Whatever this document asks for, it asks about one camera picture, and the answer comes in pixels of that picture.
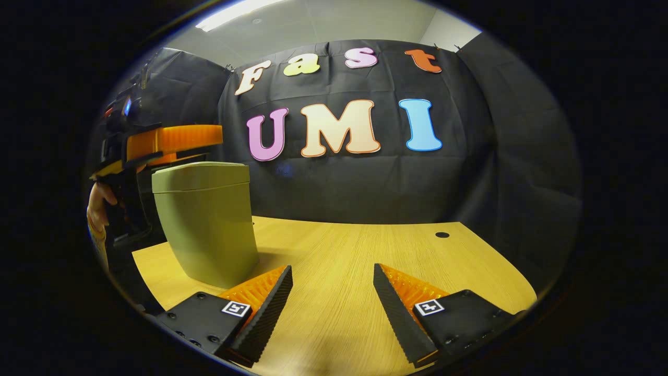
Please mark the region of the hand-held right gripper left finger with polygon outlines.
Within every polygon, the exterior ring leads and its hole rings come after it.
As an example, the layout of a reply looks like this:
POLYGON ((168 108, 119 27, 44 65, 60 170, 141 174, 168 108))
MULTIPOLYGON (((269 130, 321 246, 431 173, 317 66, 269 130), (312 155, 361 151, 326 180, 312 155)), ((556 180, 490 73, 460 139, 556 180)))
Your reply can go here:
POLYGON ((196 292, 155 321, 211 355, 251 368, 267 347, 292 288, 292 268, 281 266, 217 296, 196 292))

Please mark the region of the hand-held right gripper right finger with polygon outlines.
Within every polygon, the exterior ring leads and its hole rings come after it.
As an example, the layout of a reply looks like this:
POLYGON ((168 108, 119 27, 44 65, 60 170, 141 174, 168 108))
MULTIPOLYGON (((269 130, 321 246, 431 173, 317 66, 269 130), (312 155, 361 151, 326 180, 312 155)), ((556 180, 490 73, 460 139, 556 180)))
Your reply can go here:
POLYGON ((507 329, 517 316, 470 289, 448 293, 380 263, 374 265, 374 288, 413 366, 458 361, 507 329))

